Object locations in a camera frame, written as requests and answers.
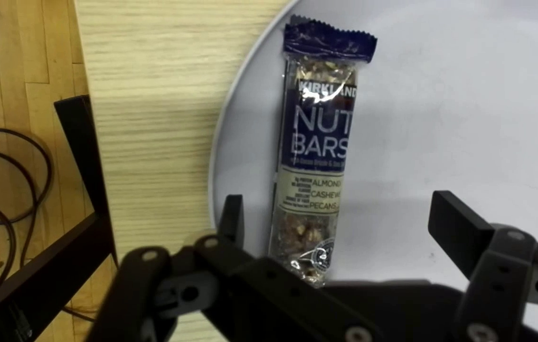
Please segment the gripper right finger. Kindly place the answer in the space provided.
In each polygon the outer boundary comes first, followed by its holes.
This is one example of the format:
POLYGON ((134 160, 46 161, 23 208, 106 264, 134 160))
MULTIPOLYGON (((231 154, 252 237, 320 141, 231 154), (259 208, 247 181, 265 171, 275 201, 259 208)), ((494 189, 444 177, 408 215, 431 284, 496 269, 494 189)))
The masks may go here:
POLYGON ((538 241, 492 225, 448 190, 433 192, 428 231, 468 279, 454 314, 453 342, 538 342, 523 324, 538 304, 538 241))

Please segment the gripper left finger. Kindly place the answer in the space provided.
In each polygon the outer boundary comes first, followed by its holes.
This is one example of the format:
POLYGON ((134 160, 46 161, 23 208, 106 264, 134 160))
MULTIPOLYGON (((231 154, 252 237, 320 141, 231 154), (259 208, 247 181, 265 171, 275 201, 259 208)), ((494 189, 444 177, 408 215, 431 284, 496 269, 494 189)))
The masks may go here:
POLYGON ((122 260, 86 342, 168 342, 178 318, 201 312, 230 342, 383 342, 351 306, 243 246, 242 195, 229 195, 217 230, 170 255, 164 247, 122 260))

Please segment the white round plate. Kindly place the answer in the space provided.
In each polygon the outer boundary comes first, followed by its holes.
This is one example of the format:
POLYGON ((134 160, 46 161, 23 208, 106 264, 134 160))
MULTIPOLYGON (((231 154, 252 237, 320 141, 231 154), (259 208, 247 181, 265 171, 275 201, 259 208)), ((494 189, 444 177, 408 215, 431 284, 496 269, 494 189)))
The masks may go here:
POLYGON ((245 249, 270 230, 283 26, 316 18, 378 38, 360 69, 330 278, 465 277, 427 231, 435 190, 538 241, 538 0, 295 0, 264 30, 226 97, 208 180, 214 227, 241 193, 245 249))

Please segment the nut bar in blue wrapper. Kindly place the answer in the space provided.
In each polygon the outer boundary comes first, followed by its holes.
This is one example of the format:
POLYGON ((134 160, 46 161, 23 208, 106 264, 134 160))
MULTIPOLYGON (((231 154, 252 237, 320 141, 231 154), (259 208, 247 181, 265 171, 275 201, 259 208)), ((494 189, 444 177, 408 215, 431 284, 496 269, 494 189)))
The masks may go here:
POLYGON ((360 67, 377 38, 293 15, 285 73, 268 254, 323 286, 331 264, 360 67))

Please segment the black table leg frame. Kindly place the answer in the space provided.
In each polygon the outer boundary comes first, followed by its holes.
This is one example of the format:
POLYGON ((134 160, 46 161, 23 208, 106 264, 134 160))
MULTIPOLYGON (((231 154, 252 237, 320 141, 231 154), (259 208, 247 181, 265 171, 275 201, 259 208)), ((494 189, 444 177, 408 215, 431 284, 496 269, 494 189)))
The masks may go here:
POLYGON ((17 136, 38 149, 48 172, 40 192, 31 188, 32 208, 14 219, 0 212, 0 225, 9 236, 8 260, 0 275, 0 342, 35 342, 104 260, 116 257, 91 100, 88 95, 79 95, 58 100, 54 107, 94 211, 7 276, 17 247, 13 223, 28 217, 36 219, 54 172, 50 156, 41 145, 26 135, 0 128, 0 132, 17 136))

